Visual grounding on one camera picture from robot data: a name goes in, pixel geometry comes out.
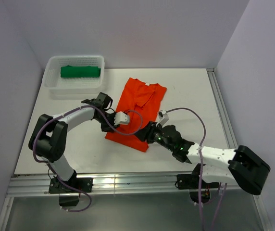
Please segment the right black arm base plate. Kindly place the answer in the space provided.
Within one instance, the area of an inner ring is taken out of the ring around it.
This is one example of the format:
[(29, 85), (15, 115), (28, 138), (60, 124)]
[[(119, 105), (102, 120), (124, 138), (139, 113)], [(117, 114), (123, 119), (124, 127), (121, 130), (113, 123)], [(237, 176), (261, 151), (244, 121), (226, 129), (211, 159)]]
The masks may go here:
[[(193, 174), (178, 174), (176, 176), (175, 187), (179, 190), (197, 190), (199, 188), (199, 176)], [(202, 189), (215, 189), (219, 187), (218, 182), (201, 182)]]

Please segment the orange polo t shirt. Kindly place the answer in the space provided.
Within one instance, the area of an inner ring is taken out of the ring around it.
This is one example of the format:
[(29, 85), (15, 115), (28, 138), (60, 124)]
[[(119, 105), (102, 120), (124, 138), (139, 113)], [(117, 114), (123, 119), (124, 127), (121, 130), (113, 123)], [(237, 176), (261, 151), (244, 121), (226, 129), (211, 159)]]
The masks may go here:
[(160, 109), (166, 87), (158, 83), (147, 84), (138, 79), (129, 78), (116, 107), (117, 112), (127, 112), (130, 116), (128, 125), (121, 125), (117, 130), (132, 133), (144, 128), (150, 121), (155, 121)]

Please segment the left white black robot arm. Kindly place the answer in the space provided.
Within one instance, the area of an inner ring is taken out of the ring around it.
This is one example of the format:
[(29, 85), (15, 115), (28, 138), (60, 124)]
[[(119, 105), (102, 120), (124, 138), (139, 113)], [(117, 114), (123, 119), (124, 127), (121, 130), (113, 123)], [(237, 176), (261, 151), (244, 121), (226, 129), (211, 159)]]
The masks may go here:
[(38, 118), (28, 147), (33, 151), (36, 162), (48, 164), (51, 171), (61, 179), (60, 187), (66, 192), (77, 188), (76, 171), (64, 156), (67, 133), (90, 120), (98, 121), (103, 132), (118, 128), (114, 124), (116, 112), (107, 112), (112, 103), (112, 98), (101, 92), (95, 99), (83, 100), (78, 108), (54, 116), (42, 114)]

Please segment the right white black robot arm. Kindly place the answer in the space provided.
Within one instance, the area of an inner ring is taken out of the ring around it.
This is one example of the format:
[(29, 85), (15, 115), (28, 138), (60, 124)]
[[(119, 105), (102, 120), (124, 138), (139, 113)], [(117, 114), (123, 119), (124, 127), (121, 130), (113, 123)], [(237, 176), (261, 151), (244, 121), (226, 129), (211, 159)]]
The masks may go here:
[(174, 125), (162, 127), (149, 122), (135, 136), (148, 144), (157, 143), (172, 153), (181, 163), (199, 164), (192, 175), (194, 186), (201, 188), (206, 183), (237, 183), (252, 195), (260, 195), (270, 173), (270, 166), (249, 147), (220, 149), (199, 146), (181, 137)]

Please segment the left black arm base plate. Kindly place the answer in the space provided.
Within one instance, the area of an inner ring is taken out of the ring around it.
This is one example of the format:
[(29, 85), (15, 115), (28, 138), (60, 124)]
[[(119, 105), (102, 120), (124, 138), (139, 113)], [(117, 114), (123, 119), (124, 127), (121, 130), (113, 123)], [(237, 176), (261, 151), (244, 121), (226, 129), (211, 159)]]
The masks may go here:
[[(76, 178), (73, 181), (65, 181), (65, 184), (72, 188), (90, 193), (93, 186), (93, 178)], [(64, 193), (76, 193), (77, 191), (64, 186), (57, 178), (50, 180), (50, 186), (48, 190), (49, 194), (64, 194)]]

